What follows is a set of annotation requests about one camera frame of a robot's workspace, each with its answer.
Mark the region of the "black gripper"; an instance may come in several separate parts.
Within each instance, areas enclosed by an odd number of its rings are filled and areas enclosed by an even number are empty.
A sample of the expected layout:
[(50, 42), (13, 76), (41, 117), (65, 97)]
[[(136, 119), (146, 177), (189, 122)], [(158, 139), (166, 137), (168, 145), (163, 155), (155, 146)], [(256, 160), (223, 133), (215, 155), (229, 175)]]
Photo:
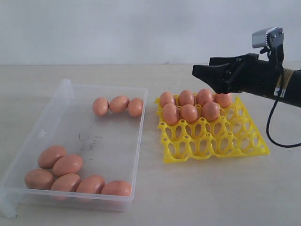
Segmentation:
[[(283, 97), (285, 95), (283, 45), (263, 50), (268, 54), (268, 61), (259, 60), (256, 54), (211, 57), (209, 65), (193, 65), (192, 75), (218, 94), (247, 92), (262, 97)], [(236, 77), (229, 83), (226, 75), (228, 66), (239, 64), (241, 68), (234, 71)]]

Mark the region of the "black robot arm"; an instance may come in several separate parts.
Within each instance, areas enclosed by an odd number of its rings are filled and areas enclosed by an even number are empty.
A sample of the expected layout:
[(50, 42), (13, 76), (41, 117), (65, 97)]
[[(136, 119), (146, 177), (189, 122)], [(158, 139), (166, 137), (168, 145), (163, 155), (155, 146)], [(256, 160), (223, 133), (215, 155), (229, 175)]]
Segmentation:
[(248, 53), (235, 57), (212, 57), (208, 65), (194, 65), (192, 75), (216, 93), (250, 93), (301, 106), (301, 72), (283, 68), (283, 45), (268, 52), (268, 61)]

